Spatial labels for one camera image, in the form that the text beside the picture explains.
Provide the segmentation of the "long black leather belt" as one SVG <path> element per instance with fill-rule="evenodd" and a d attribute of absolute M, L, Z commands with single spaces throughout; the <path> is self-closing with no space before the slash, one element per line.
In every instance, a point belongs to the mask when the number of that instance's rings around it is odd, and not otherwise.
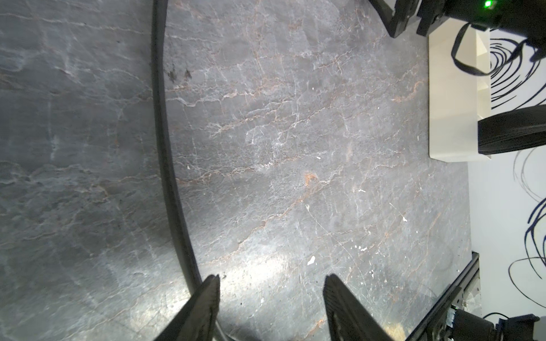
<path fill-rule="evenodd" d="M 183 215 L 171 152 L 164 84 L 164 39 L 167 9 L 167 1 L 153 2 L 151 65 L 156 145 L 169 229 L 183 278 L 186 280 L 190 293 L 193 294 L 202 284 L 202 278 Z"/>

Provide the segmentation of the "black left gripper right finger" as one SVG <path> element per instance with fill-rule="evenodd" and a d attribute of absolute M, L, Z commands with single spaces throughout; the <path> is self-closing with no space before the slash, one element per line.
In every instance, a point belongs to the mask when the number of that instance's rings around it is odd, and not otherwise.
<path fill-rule="evenodd" d="M 323 297 L 331 340 L 393 341 L 337 275 L 325 278 Z"/>

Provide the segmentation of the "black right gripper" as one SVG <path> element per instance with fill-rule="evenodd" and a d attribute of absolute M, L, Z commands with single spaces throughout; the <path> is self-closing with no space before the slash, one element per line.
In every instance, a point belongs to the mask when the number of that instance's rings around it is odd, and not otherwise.
<path fill-rule="evenodd" d="M 453 18 L 485 31 L 498 29 L 531 41 L 545 39 L 545 2 L 526 0 L 371 1 L 388 34 L 396 38 L 418 22 L 417 34 L 427 37 Z"/>

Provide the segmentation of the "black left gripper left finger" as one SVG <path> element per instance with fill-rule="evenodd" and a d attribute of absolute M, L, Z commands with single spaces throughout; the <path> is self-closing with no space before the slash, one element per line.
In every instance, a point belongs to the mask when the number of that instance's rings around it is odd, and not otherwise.
<path fill-rule="evenodd" d="M 220 304 L 220 277 L 210 275 L 155 341 L 211 341 Z"/>

